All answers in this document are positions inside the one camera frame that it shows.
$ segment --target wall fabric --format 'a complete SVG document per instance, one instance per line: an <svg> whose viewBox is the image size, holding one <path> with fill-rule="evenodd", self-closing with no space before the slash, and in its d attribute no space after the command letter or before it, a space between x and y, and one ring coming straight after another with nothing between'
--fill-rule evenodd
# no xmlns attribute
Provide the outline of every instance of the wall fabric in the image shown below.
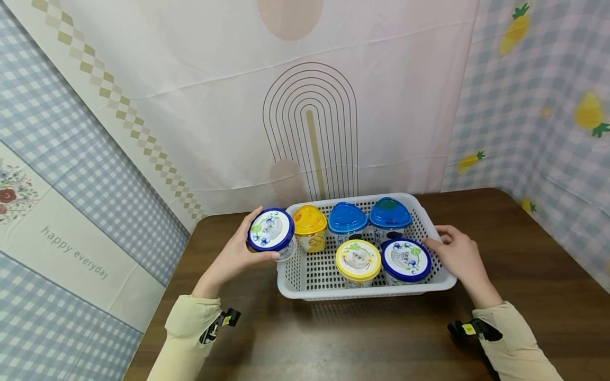
<svg viewBox="0 0 610 381"><path fill-rule="evenodd" d="M121 379L189 234L0 4L0 379Z"/></svg>
<svg viewBox="0 0 610 381"><path fill-rule="evenodd" d="M608 14L481 1L442 190L507 191L610 292Z"/></svg>
<svg viewBox="0 0 610 381"><path fill-rule="evenodd" d="M478 0L6 3L188 230L440 190Z"/></svg>

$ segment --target plastic cup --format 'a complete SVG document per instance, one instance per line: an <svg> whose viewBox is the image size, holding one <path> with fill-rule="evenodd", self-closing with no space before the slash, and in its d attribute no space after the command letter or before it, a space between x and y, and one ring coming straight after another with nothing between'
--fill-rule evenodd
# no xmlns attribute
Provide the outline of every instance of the plastic cup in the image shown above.
<svg viewBox="0 0 610 381"><path fill-rule="evenodd" d="M296 250L295 223L285 210L263 210L250 225L248 244L256 251L277 251L276 262L288 260Z"/></svg>
<svg viewBox="0 0 610 381"><path fill-rule="evenodd" d="M305 252L320 252L326 248L326 217L318 208L305 205L294 217L295 237Z"/></svg>
<svg viewBox="0 0 610 381"><path fill-rule="evenodd" d="M335 265L347 288L371 287L381 270L381 256L373 244L351 240L337 249Z"/></svg>
<svg viewBox="0 0 610 381"><path fill-rule="evenodd" d="M386 282L392 286L420 283L430 273L432 260L421 244L399 238L386 241L381 249Z"/></svg>
<svg viewBox="0 0 610 381"><path fill-rule="evenodd" d="M368 225L366 214L349 202L339 202L328 216L328 230L333 234L337 245L349 240L359 240Z"/></svg>
<svg viewBox="0 0 610 381"><path fill-rule="evenodd" d="M390 197L377 201L368 218L373 226L373 239L378 246L383 242L402 238L406 228L413 223L409 210Z"/></svg>

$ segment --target perforated basket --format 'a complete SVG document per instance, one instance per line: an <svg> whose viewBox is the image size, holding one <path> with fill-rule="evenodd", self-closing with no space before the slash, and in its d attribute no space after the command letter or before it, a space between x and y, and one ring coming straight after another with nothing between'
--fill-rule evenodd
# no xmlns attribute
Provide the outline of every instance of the perforated basket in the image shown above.
<svg viewBox="0 0 610 381"><path fill-rule="evenodd" d="M305 202L290 206L286 211L293 216L303 205L314 205L326 217L333 206L339 202L350 202L358 206L367 216L371 207L379 199L391 197L403 203L413 217L413 223L407 228L405 238L422 242L431 237L440 240L430 217L419 201L407 193L377 194L345 199ZM373 242L373 229L364 230L364 240ZM386 283L383 271L369 288L346 288L343 277L335 266L337 243L332 234L326 231L326 249L318 253L306 253L299 247L290 259L278 263L279 291L290 299L322 301L333 299L354 299L359 297L386 297L402 295L419 295L429 291L448 290L456 284L456 278L445 269L434 251L430 252L432 267L430 275L420 284L390 286Z"/></svg>

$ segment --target brown table surface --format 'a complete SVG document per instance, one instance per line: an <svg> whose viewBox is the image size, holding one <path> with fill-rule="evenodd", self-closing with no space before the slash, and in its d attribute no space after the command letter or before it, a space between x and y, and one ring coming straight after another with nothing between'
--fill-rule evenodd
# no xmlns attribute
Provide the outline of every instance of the brown table surface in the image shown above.
<svg viewBox="0 0 610 381"><path fill-rule="evenodd" d="M436 224L478 243L500 294L529 322L565 380L610 380L610 296L505 193L418 196ZM201 221L188 243L125 380L143 380L159 353L174 301L189 294L244 214ZM456 347L446 325L473 308L462 286L376 299L305 302L283 297L274 263L229 282L224 308L242 313L222 329L203 380L489 380L477 340Z"/></svg>

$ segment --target checkered fabric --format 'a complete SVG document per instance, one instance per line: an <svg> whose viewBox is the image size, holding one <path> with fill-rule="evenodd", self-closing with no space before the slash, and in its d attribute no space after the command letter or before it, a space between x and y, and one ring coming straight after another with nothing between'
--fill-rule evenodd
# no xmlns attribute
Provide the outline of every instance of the checkered fabric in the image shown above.
<svg viewBox="0 0 610 381"><path fill-rule="evenodd" d="M96 57L95 49L85 42L85 35L74 26L72 16L62 10L59 0L31 0L32 7L45 13L45 24L57 33L57 41L70 47L70 57L78 61L79 69L89 74L89 83L99 88L99 96L107 99L107 105L116 110L115 116L129 130L129 136L137 140L137 146L148 156L148 161L154 165L155 171L165 179L180 205L192 219L202 219L205 216L201 205L195 199L178 169L169 160L168 154L157 143L157 138L144 126L144 120L138 116L138 111L131 107L131 100L123 95L123 89L115 83L112 74L106 71L103 61Z"/></svg>
<svg viewBox="0 0 610 381"><path fill-rule="evenodd" d="M4 3L0 49L2 141L167 285L188 232Z"/></svg>
<svg viewBox="0 0 610 381"><path fill-rule="evenodd" d="M0 379L120 380L142 333L0 252Z"/></svg>
<svg viewBox="0 0 610 381"><path fill-rule="evenodd" d="M523 4L481 1L442 190L507 191L610 292L610 132L575 120L588 93L610 110L610 2L530 2L502 55Z"/></svg>

